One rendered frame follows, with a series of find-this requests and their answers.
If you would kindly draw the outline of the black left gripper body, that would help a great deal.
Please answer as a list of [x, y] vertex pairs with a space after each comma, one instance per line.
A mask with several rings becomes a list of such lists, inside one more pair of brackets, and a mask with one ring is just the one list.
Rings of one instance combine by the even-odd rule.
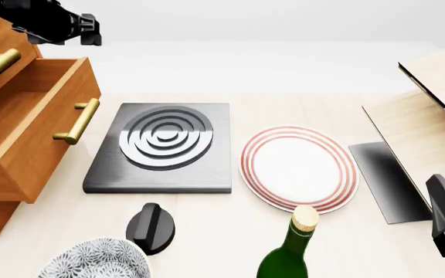
[[79, 16], [80, 44], [82, 46], [102, 46], [100, 23], [94, 15], [83, 13]]

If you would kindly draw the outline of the pale wooden box black edges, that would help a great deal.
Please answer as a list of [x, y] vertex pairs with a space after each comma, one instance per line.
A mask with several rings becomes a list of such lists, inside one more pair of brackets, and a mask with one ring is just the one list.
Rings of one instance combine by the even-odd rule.
[[415, 85], [362, 107], [412, 185], [430, 203], [426, 181], [445, 178], [445, 49], [398, 67]]

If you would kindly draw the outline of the white plate with red rings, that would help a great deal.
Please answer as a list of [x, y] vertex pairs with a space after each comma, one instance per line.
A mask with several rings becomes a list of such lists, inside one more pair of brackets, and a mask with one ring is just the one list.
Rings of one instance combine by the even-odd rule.
[[240, 175], [256, 196], [292, 212], [321, 214], [347, 205], [358, 191], [358, 166], [343, 145], [309, 127], [270, 127], [254, 134], [239, 157]]

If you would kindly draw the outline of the flat black stove plate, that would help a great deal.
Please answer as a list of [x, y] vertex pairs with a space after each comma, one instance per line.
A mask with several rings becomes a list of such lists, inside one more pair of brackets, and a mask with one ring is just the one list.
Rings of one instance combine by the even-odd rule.
[[229, 194], [229, 104], [121, 104], [83, 191]]

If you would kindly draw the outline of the green glass bottle with cork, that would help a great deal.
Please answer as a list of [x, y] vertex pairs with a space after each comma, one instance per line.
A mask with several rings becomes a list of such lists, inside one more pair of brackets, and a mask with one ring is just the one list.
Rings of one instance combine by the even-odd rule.
[[310, 205], [298, 205], [281, 247], [267, 254], [256, 278], [308, 278], [304, 253], [318, 224], [319, 214]]

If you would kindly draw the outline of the round black stove knob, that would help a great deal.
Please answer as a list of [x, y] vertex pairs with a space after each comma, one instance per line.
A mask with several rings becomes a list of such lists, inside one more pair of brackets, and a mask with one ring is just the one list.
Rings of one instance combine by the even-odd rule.
[[126, 238], [147, 256], [164, 251], [175, 237], [172, 215], [157, 203], [146, 203], [127, 224]]

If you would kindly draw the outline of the patterned grey white bowl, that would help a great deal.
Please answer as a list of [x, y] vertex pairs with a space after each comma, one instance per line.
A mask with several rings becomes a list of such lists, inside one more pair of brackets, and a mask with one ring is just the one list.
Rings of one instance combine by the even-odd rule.
[[147, 255], [129, 240], [96, 238], [56, 256], [38, 278], [153, 278]]

